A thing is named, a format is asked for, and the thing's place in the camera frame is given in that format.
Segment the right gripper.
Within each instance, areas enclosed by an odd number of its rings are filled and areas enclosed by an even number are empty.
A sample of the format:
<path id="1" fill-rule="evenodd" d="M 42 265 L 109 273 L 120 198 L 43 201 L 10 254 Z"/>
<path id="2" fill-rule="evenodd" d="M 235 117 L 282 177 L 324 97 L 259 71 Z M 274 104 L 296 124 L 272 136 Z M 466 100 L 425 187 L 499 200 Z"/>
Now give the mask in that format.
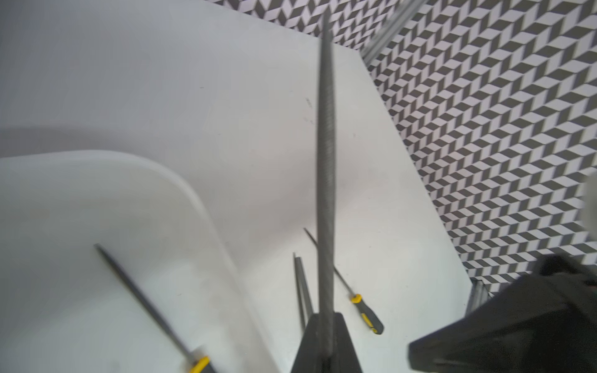
<path id="1" fill-rule="evenodd" d="M 463 319 L 410 343 L 422 372 L 594 372 L 596 272 L 547 255 Z"/>

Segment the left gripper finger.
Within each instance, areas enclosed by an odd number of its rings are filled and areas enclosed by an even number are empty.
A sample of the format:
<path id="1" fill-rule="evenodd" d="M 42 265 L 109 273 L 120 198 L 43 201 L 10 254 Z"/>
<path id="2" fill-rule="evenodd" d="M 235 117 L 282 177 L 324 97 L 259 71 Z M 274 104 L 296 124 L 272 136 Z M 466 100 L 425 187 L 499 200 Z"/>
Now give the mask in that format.
<path id="1" fill-rule="evenodd" d="M 362 372 L 345 318 L 334 313 L 333 336 L 320 336 L 320 315 L 313 314 L 306 325 L 303 338 L 292 365 L 292 373 L 356 373 Z"/>

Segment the file tool four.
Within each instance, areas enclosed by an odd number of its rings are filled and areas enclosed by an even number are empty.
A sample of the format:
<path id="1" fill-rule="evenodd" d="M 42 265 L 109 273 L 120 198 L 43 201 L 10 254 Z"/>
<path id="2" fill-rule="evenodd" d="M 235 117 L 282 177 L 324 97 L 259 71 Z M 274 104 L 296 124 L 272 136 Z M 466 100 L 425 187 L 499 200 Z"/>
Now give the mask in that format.
<path id="1" fill-rule="evenodd" d="M 317 244 L 320 336 L 334 325 L 334 230 L 336 205 L 336 116 L 331 11 L 322 15 L 317 103 Z"/>

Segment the file tool three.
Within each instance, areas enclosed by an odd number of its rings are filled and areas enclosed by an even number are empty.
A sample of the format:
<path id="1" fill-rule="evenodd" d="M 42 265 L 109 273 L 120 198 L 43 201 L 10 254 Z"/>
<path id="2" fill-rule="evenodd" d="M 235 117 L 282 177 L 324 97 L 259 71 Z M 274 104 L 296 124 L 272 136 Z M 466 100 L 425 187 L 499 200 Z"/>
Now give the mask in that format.
<path id="1" fill-rule="evenodd" d="M 334 267 L 334 273 L 340 282 L 345 286 L 348 295 L 350 296 L 351 303 L 357 308 L 359 311 L 360 316 L 362 317 L 365 324 L 368 328 L 376 335 L 381 335 L 384 330 L 385 326 L 380 321 L 379 317 L 375 314 L 375 312 L 365 303 L 362 295 L 353 291 L 350 285 L 345 281 L 343 276 L 341 275 L 340 271 L 337 267 Z"/>

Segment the file tool five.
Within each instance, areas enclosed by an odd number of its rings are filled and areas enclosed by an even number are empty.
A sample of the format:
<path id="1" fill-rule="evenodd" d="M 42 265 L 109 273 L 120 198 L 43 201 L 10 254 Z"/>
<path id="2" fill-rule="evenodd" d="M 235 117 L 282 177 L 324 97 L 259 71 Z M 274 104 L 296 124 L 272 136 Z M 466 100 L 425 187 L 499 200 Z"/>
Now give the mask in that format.
<path id="1" fill-rule="evenodd" d="M 104 259 L 105 263 L 110 267 L 114 274 L 119 278 L 121 283 L 132 294 L 137 302 L 143 307 L 147 314 L 151 317 L 154 323 L 161 329 L 161 331 L 169 338 L 177 350 L 182 354 L 186 363 L 189 366 L 189 372 L 192 373 L 216 373 L 216 369 L 211 363 L 208 356 L 196 357 L 191 350 L 184 344 L 183 340 L 174 332 L 172 327 L 157 309 L 144 292 L 135 284 L 135 282 L 126 273 L 123 267 L 107 252 L 107 250 L 99 243 L 94 245 L 94 248 L 99 255 Z"/>

